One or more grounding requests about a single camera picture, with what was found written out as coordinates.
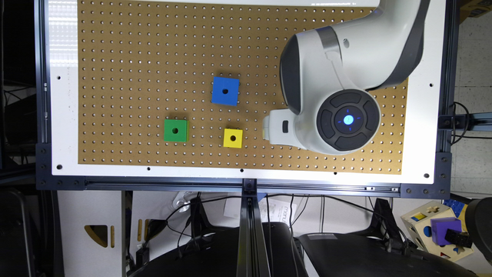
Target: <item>brown pegboard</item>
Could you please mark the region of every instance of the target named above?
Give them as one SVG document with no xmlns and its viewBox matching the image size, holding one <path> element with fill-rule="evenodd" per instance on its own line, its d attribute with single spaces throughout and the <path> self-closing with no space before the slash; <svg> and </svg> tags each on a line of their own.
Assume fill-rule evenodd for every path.
<svg viewBox="0 0 492 277">
<path fill-rule="evenodd" d="M 407 82 L 372 92 L 383 113 L 374 140 L 330 156 L 262 139 L 270 110 L 286 108 L 278 78 L 295 33 L 367 15 L 313 8 L 79 1 L 78 162 L 401 174 Z M 214 76 L 240 80 L 237 107 L 211 103 Z M 187 119 L 187 143 L 163 141 L 165 118 Z M 242 149 L 222 147 L 244 130 Z"/>
</svg>

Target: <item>purple block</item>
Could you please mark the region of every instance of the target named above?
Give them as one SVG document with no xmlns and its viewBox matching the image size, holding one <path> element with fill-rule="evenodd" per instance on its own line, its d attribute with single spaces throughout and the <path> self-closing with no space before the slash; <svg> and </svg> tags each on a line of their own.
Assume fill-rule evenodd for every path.
<svg viewBox="0 0 492 277">
<path fill-rule="evenodd" d="M 437 245 L 449 245 L 445 239 L 448 229 L 461 232 L 461 220 L 457 218 L 431 219 L 432 241 Z"/>
</svg>

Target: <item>white frame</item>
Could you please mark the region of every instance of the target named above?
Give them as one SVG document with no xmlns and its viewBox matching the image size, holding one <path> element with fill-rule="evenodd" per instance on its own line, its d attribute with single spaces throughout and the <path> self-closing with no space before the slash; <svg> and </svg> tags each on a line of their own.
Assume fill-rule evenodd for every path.
<svg viewBox="0 0 492 277">
<path fill-rule="evenodd" d="M 193 2 L 210 3 L 210 1 Z M 242 4 L 240 1 L 213 3 Z M 248 5 L 316 5 L 375 7 L 378 0 L 339 3 L 260 0 Z M 337 185 L 367 183 L 434 183 L 434 160 L 437 139 L 437 117 L 444 44 L 445 0 L 430 2 L 424 33 L 421 63 L 409 78 L 407 111 L 401 175 L 339 172 L 305 172 L 273 169 L 219 169 L 153 165 L 83 165 L 78 164 L 78 52 L 77 0 L 48 1 L 48 57 L 51 83 L 52 174 L 83 176 L 135 177 L 210 177 L 284 179 L 299 182 L 317 181 Z"/>
</svg>

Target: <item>toy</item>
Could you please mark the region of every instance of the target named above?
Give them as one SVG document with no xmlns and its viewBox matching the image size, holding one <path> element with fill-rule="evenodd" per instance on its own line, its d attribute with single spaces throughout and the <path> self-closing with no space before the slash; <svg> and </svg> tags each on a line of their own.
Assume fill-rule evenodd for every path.
<svg viewBox="0 0 492 277">
<path fill-rule="evenodd" d="M 224 147 L 242 148 L 243 147 L 243 130 L 225 129 L 224 130 Z"/>
<path fill-rule="evenodd" d="M 234 78 L 214 77 L 212 103 L 238 105 L 239 80 Z"/>
<path fill-rule="evenodd" d="M 443 204 L 445 204 L 446 206 L 452 208 L 453 209 L 453 212 L 454 212 L 454 215 L 457 218 L 460 217 L 461 211 L 464 208 L 464 203 L 461 203 L 461 202 L 456 201 L 456 200 L 453 200 L 453 199 L 447 199 L 447 200 L 444 200 Z"/>
<path fill-rule="evenodd" d="M 449 259 L 452 262 L 456 262 L 473 253 L 473 249 L 463 248 L 454 244 L 441 247 L 433 242 L 431 219 L 442 218 L 454 218 L 454 212 L 450 207 L 435 201 L 422 205 L 401 216 L 401 220 L 407 227 L 411 239 L 419 248 L 422 248 L 431 254 Z"/>
<path fill-rule="evenodd" d="M 437 245 L 449 245 L 451 242 L 445 239 L 448 229 L 461 232 L 461 220 L 455 217 L 444 219 L 431 219 L 432 241 Z"/>
<path fill-rule="evenodd" d="M 471 248 L 471 245 L 473 244 L 471 237 L 467 233 L 459 233 L 451 229 L 446 231 L 446 236 L 444 238 L 456 246 Z"/>
<path fill-rule="evenodd" d="M 164 120 L 165 142 L 187 142 L 188 120 L 165 119 Z"/>
</svg>

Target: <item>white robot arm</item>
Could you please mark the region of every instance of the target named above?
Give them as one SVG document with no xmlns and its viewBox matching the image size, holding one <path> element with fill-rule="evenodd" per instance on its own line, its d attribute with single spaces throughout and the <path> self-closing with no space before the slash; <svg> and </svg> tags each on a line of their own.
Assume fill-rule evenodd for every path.
<svg viewBox="0 0 492 277">
<path fill-rule="evenodd" d="M 264 139 L 329 155 L 366 145 L 381 122 L 367 91 L 398 85 L 417 67 L 429 1 L 381 0 L 364 18 L 294 35 L 280 66 L 288 108 L 264 118 Z"/>
</svg>

